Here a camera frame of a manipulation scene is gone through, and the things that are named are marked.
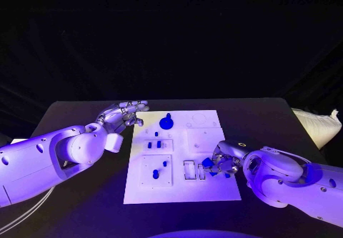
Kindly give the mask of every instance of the black table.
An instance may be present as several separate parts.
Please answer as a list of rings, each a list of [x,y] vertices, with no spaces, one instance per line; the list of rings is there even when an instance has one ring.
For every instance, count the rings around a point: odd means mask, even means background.
[[[32,136],[71,125],[87,125],[112,103],[55,102]],[[151,111],[216,110],[226,138],[248,138],[258,145],[288,151],[326,163],[311,138],[280,98],[153,100]],[[49,199],[4,237],[146,238],[180,230],[242,232],[261,237],[342,237],[343,228],[311,218],[296,207],[274,208],[247,187],[236,173],[241,201],[123,205],[133,127],[121,133],[120,153],[104,152],[95,165],[56,186]],[[0,209],[10,222],[43,195]]]

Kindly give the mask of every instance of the white bag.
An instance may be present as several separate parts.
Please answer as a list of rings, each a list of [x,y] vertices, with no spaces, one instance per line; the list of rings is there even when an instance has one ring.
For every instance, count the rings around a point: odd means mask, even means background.
[[[337,118],[337,110],[333,110],[330,116],[320,116],[296,108],[293,108],[293,112],[298,117],[319,149],[321,149],[342,129],[342,123]]]

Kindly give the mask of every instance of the blue knob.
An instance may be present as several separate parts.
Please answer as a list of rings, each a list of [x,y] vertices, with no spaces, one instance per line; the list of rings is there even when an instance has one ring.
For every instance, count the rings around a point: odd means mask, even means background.
[[[164,130],[169,130],[173,127],[173,120],[172,120],[170,113],[167,113],[167,116],[164,118],[161,118],[160,127]]]
[[[159,170],[153,171],[153,178],[157,179],[159,178]]]

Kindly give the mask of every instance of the robotic hand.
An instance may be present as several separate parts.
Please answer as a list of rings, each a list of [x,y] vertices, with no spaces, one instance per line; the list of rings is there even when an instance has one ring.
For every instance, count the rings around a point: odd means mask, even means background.
[[[147,101],[112,104],[87,126],[69,126],[0,148],[0,207],[40,194],[81,171],[102,156],[104,149],[120,151],[125,126],[143,120]]]
[[[234,174],[239,167],[257,197],[274,207],[291,204],[311,217],[343,227],[343,168],[311,163],[274,148],[254,150],[238,141],[221,141],[210,172]]]

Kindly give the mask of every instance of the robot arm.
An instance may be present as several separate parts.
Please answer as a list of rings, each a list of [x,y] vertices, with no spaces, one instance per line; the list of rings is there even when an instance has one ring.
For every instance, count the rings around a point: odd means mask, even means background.
[[[125,126],[138,124],[137,111],[147,111],[147,101],[111,105],[87,126],[69,126],[0,148],[0,207],[46,191],[102,156],[104,149],[120,151]]]
[[[228,174],[242,167],[248,187],[268,205],[290,204],[343,227],[343,168],[311,163],[270,147],[254,150],[236,141],[219,142],[212,162],[205,169]]]

